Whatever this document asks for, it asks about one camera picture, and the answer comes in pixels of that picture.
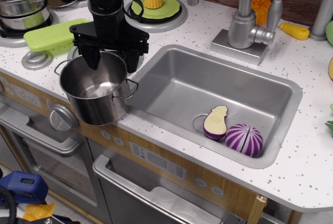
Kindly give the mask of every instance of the faucet handle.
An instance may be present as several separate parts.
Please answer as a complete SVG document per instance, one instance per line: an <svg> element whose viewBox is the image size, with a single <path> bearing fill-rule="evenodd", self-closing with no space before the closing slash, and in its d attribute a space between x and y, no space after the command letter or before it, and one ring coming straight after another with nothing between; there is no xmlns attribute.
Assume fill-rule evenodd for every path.
<svg viewBox="0 0 333 224"><path fill-rule="evenodd" d="M269 10L267 17L267 27L266 32L274 33L277 25L279 24L281 15L282 15L282 1L281 0L273 0Z"/></svg>

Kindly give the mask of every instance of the faucet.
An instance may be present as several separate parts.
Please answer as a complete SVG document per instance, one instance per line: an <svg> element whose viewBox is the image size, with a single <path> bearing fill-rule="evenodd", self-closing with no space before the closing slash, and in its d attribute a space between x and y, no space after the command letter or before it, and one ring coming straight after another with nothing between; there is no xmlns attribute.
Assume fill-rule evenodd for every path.
<svg viewBox="0 0 333 224"><path fill-rule="evenodd" d="M260 64L273 43L275 29L282 15L282 1L273 0L268 11L267 27L255 24L252 0L239 0L229 31L223 29L211 43L211 51L237 58L248 63ZM190 6L199 0L187 0Z"/></svg>

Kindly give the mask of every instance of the sliced onion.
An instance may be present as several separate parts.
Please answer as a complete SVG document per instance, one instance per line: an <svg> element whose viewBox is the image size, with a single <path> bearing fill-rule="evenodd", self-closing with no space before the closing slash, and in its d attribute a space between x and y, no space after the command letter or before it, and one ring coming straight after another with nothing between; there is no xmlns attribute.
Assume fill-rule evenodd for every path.
<svg viewBox="0 0 333 224"><path fill-rule="evenodd" d="M247 124L236 124L225 134L226 145L250 157L256 156L263 147L260 132Z"/></svg>

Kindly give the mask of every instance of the orange toy vegetable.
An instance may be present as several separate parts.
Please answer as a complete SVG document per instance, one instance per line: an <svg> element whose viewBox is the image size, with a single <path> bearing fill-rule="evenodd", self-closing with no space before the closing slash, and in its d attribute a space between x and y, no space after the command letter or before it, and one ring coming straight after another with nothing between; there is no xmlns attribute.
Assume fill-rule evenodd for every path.
<svg viewBox="0 0 333 224"><path fill-rule="evenodd" d="M271 0L252 0L251 8L255 11L257 25L263 25L267 22L268 10L271 6Z"/></svg>

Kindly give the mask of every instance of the stacked pots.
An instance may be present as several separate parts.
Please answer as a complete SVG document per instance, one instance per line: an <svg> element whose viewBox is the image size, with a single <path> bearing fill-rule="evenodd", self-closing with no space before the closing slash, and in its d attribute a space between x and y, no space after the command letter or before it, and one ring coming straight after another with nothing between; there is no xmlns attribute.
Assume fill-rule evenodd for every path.
<svg viewBox="0 0 333 224"><path fill-rule="evenodd" d="M0 20L8 29L32 29L48 17L47 0L0 0Z"/></svg>

